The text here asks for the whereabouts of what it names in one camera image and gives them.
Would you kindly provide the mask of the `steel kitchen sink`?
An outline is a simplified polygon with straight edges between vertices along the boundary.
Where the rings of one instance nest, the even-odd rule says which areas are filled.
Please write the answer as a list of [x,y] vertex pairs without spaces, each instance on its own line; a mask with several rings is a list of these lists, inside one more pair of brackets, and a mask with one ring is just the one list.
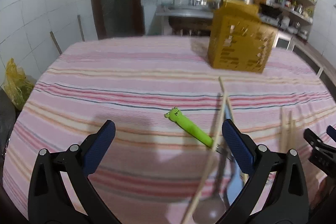
[[207,6],[159,5],[155,16],[161,25],[162,35],[173,35],[178,31],[183,35],[186,30],[193,32],[210,32],[214,11]]

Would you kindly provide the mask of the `pink striped tablecloth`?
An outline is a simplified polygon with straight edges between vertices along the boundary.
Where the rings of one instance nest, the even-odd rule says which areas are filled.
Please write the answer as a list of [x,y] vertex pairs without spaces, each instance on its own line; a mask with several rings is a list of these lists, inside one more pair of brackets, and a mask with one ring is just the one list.
[[323,173],[308,161],[306,128],[324,141],[335,101],[293,52],[275,48],[264,71],[213,69],[201,38],[155,36],[79,42],[35,84],[11,134],[3,187],[27,214],[38,152],[66,150],[114,121],[116,137],[90,181],[122,223],[180,223],[197,191],[209,151],[165,114],[174,107],[208,134],[226,91],[237,128],[270,150],[295,121],[295,149],[313,197]]

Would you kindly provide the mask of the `glass door cabinet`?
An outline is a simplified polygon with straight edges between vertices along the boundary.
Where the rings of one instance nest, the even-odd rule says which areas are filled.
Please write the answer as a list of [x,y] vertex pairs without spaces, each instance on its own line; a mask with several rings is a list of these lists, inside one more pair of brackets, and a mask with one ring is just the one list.
[[294,52],[313,69],[328,89],[335,90],[335,68],[308,42],[294,34],[278,30],[273,47]]

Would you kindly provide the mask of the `yellow plastic bag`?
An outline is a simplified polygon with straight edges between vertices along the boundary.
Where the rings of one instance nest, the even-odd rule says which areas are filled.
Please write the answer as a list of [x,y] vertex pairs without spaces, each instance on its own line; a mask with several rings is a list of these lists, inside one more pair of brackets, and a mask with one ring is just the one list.
[[23,68],[18,67],[13,58],[6,65],[3,90],[18,110],[22,110],[34,88]]

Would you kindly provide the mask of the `wooden chopstick behind finger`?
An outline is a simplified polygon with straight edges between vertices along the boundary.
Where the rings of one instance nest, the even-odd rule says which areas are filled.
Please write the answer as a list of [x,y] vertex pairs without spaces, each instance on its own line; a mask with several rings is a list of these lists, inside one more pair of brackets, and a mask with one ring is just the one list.
[[[219,76],[219,83],[220,83],[220,87],[221,87],[221,90],[222,90],[222,93],[223,93],[224,110],[226,112],[228,112],[228,118],[230,118],[234,122],[235,119],[234,119],[234,115],[233,115],[231,101],[230,101],[228,92],[225,88],[223,78],[221,76]],[[240,178],[243,182],[243,185],[245,185],[247,180],[248,180],[248,175],[241,171],[240,172]]]

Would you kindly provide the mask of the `wooden chopstick pair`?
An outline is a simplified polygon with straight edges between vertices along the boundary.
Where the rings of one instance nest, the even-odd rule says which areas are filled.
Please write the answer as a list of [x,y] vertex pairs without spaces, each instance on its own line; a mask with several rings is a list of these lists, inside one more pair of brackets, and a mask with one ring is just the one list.
[[288,130],[288,137],[287,137],[287,147],[286,150],[290,150],[295,148],[295,120],[293,118],[293,112],[289,112],[289,130]]
[[286,152],[286,115],[285,110],[282,107],[281,108],[281,126],[280,126],[280,140],[279,140],[279,149],[280,152],[285,153]]

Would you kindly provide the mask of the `green frog handle fork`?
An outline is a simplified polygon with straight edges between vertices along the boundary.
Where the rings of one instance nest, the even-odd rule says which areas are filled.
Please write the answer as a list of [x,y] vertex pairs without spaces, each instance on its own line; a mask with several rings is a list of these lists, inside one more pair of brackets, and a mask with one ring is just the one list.
[[[222,106],[220,110],[220,122],[219,122],[220,125],[223,123],[225,118],[225,108],[226,105],[224,104],[224,106]],[[207,133],[205,133],[201,128],[199,128],[193,121],[189,120],[187,116],[183,115],[181,110],[179,110],[179,108],[177,107],[172,108],[164,116],[165,118],[168,118],[172,122],[179,125],[179,127],[185,130],[185,132],[187,132],[195,139],[203,143],[206,147],[212,148],[214,146],[214,139],[210,137]],[[222,133],[222,130],[219,128],[220,125],[218,125],[216,129],[217,134]],[[216,147],[215,151],[217,151],[222,155],[225,154],[226,158],[228,158],[229,161],[233,161],[232,156],[228,156],[226,148],[220,146],[219,144],[216,144],[215,147]]]

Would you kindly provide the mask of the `corner wall shelf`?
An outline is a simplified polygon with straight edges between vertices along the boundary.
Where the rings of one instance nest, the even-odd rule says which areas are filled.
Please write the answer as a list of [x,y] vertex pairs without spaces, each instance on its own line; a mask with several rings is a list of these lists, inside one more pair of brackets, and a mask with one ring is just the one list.
[[316,4],[315,0],[270,0],[270,5],[282,12],[282,20],[289,19],[280,28],[304,41],[308,40],[313,26]]

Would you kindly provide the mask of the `metal spoon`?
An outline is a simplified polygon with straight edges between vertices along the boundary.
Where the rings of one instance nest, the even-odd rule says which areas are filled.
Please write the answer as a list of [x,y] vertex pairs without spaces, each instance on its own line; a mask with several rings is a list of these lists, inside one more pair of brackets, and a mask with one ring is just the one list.
[[226,206],[220,196],[222,178],[226,167],[227,151],[223,151],[218,165],[218,172],[214,183],[211,196],[201,200],[193,213],[195,223],[212,224],[216,223],[219,218],[226,212]]

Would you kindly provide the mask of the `yellow plastic utensil basket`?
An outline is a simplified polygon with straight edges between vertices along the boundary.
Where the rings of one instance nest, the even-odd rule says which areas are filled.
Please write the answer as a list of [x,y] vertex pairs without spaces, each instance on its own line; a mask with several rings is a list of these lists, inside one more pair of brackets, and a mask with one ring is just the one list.
[[262,73],[278,29],[265,24],[256,5],[224,0],[214,11],[208,48],[214,69]]

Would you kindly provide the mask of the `wooden stick against wall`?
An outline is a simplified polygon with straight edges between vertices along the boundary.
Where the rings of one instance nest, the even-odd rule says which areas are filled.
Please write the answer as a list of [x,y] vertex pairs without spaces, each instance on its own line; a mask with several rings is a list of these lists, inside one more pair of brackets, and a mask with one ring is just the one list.
[[54,33],[52,31],[50,31],[50,37],[51,37],[51,39],[52,39],[52,41],[53,41],[56,49],[58,50],[59,55],[61,55],[62,54],[62,50],[60,49],[60,46],[59,46],[59,44],[58,44],[58,42],[57,42],[57,40],[56,40],[56,38],[54,36]]

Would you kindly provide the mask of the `long wooden chopstick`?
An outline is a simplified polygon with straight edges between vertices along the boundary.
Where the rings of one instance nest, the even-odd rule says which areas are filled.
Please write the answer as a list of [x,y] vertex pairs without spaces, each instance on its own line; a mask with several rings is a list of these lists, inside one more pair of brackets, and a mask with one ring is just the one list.
[[222,100],[221,102],[221,108],[220,108],[220,112],[219,112],[219,121],[217,122],[216,128],[215,128],[215,133],[214,133],[214,143],[213,146],[211,148],[211,151],[209,153],[206,165],[205,165],[205,170],[203,171],[202,174],[202,178],[200,180],[200,183],[198,185],[197,191],[195,192],[193,198],[191,199],[188,208],[186,209],[186,212],[182,218],[181,224],[185,224],[188,223],[189,219],[191,218],[193,212],[195,211],[197,204],[199,202],[199,199],[202,195],[202,189],[205,186],[206,180],[208,178],[208,176],[211,173],[212,170],[212,166],[214,163],[214,159],[215,159],[215,153],[216,153],[216,148],[217,145],[219,144],[219,137],[221,134],[221,127],[222,127],[222,123],[224,121],[224,102]]

